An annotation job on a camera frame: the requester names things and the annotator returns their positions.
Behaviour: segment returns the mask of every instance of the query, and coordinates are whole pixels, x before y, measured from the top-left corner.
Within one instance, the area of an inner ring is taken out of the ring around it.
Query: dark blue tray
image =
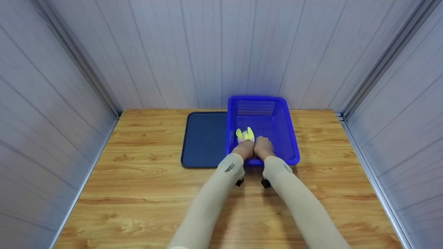
[[[188,115],[180,162],[185,168],[216,168],[225,157],[226,112]]]

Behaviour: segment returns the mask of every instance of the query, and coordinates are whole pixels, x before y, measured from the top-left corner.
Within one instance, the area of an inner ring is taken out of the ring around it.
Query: wood grain tabletop
[[[54,248],[164,249],[214,171],[180,164],[193,111],[124,111]],[[294,171],[351,247],[401,248],[334,112],[292,110],[291,118],[301,157]],[[210,248],[306,248],[285,204],[261,179],[260,169],[246,168]]]

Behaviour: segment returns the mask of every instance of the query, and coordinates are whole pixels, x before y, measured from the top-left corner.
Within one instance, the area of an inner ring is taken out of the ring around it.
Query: wrist
[[[247,153],[245,150],[242,150],[239,148],[234,148],[232,150],[231,154],[235,154],[235,155],[240,156],[243,159],[243,161],[245,161],[249,157],[249,153]]]
[[[257,154],[257,156],[264,162],[266,158],[275,156],[275,154],[273,152],[260,152]]]

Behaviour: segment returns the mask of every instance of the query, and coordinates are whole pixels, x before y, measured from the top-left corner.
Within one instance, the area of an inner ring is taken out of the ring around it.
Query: yellow plastic fork
[[[252,132],[251,127],[248,127],[245,131],[245,140],[249,139],[251,141],[254,141],[254,133]]]

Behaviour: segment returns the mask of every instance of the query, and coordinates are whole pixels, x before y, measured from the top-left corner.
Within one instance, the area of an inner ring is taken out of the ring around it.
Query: arm sleeve
[[[267,157],[263,176],[286,203],[310,249],[350,248],[320,201],[282,159]]]
[[[225,200],[244,175],[243,158],[227,155],[195,196],[167,248],[207,249]]]

